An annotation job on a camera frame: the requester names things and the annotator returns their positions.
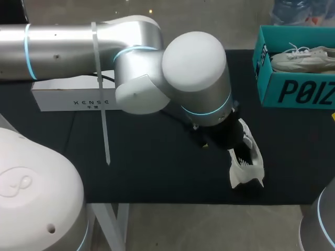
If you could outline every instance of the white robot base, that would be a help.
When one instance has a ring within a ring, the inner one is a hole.
[[[89,250],[84,189],[61,154],[0,128],[0,251]]]

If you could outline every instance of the turquoise shoe box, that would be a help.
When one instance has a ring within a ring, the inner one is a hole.
[[[261,26],[253,66],[262,106],[335,109],[335,75],[274,72],[272,53],[298,48],[335,48],[335,28]]]

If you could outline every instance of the white sneaker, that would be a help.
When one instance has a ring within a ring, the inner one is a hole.
[[[335,70],[335,49],[323,46],[294,48],[271,57],[275,72],[322,73]]]
[[[229,150],[231,156],[231,167],[229,171],[231,187],[235,188],[240,183],[247,183],[252,179],[258,179],[262,187],[264,178],[264,164],[262,154],[253,138],[248,125],[243,119],[239,119],[243,126],[244,137],[243,142],[247,150],[248,158],[244,158],[245,154],[235,148]]]

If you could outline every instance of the white plastic strap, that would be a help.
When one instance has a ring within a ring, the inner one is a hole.
[[[100,101],[101,101],[101,119],[102,119],[102,123],[103,123],[106,162],[107,162],[108,165],[110,165],[110,153],[109,153],[109,143],[108,143],[108,133],[107,133],[107,121],[106,121],[103,77],[102,77],[102,74],[101,74],[98,36],[97,36],[97,29],[96,29],[96,23],[95,22],[92,22],[92,34],[93,34],[93,49],[94,49],[95,67],[96,67],[96,73],[98,75],[98,82],[99,82],[99,92],[100,92]]]

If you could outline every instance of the gray concrete floor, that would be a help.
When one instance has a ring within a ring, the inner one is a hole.
[[[88,24],[129,15],[152,17],[165,44],[190,31],[217,37],[228,49],[253,49],[274,0],[25,0],[32,24]]]
[[[85,24],[128,15],[155,19],[165,44],[194,30],[226,49],[253,49],[273,0],[25,0],[32,24]],[[127,251],[299,250],[299,206],[133,204]],[[99,235],[94,251],[107,251]]]
[[[133,204],[127,251],[299,251],[299,206]],[[92,251],[110,251],[101,230]]]

